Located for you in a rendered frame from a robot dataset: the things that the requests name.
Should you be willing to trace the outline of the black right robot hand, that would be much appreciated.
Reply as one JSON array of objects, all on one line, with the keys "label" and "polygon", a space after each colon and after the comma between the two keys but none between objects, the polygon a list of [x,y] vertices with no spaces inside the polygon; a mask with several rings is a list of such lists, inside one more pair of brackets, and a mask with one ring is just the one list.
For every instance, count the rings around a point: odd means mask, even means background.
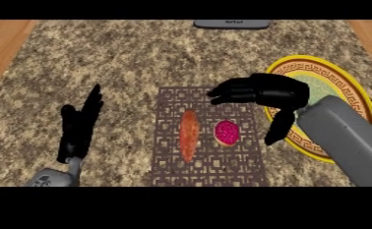
[{"label": "black right robot hand", "polygon": [[287,138],[296,123],[296,111],[309,104],[310,87],[287,76],[254,73],[247,78],[222,82],[207,95],[213,105],[253,102],[279,110],[265,137],[265,143],[273,145]]}]

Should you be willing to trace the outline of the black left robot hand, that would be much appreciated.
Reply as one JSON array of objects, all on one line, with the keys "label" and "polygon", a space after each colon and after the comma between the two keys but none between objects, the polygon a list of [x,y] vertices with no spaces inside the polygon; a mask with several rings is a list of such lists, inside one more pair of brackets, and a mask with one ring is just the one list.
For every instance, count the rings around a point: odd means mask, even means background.
[{"label": "black left robot hand", "polygon": [[71,104],[62,106],[62,136],[56,157],[59,163],[67,164],[73,157],[86,157],[102,106],[101,85],[95,85],[80,110]]}]

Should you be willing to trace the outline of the yellow rimmed patterned plate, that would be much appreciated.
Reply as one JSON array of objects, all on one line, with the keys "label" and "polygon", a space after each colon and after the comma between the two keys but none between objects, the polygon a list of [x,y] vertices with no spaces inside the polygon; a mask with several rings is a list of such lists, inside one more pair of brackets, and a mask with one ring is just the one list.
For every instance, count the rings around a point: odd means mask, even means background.
[{"label": "yellow rimmed patterned plate", "polygon": [[[281,58],[268,68],[268,74],[284,75],[310,87],[313,105],[327,95],[340,97],[361,116],[372,123],[372,101],[358,80],[325,59],[310,55],[291,55]],[[322,147],[313,143],[302,128],[293,125],[287,143],[309,157],[334,163]]]}]

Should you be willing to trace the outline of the pink frosted cupcake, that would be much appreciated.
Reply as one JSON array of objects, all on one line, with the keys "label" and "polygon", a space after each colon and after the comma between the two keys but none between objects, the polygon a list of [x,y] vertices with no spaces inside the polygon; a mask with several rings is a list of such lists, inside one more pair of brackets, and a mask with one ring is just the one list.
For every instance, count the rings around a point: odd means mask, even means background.
[{"label": "pink frosted cupcake", "polygon": [[231,120],[217,123],[214,129],[214,137],[220,145],[232,146],[240,139],[240,127]]}]

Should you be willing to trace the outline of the brown patterned placemat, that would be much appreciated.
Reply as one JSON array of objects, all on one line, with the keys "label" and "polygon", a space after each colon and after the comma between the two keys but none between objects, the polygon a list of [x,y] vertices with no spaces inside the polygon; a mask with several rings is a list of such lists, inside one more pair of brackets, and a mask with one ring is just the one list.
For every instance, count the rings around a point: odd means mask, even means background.
[{"label": "brown patterned placemat", "polygon": [[[207,86],[164,86],[158,89],[151,183],[164,187],[265,187],[265,163],[250,103],[214,106]],[[183,112],[192,109],[200,122],[200,139],[191,161],[180,152]],[[219,144],[214,129],[231,120],[240,127],[232,146]]]}]

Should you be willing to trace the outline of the orange sweet potato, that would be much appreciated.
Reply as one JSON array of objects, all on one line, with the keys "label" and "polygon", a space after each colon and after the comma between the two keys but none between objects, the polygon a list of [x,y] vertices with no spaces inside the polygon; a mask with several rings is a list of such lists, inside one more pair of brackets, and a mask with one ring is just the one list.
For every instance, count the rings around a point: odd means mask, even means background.
[{"label": "orange sweet potato", "polygon": [[197,150],[198,138],[200,138],[198,115],[192,109],[188,109],[182,115],[180,132],[179,132],[180,153],[183,160],[186,162],[192,161]]}]

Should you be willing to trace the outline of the dark grey appliance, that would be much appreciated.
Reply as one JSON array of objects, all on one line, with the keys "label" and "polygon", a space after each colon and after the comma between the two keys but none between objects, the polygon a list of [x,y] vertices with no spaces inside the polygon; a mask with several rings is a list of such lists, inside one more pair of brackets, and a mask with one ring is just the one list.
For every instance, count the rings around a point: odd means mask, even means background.
[{"label": "dark grey appliance", "polygon": [[268,29],[269,20],[197,20],[194,26],[201,29]]}]

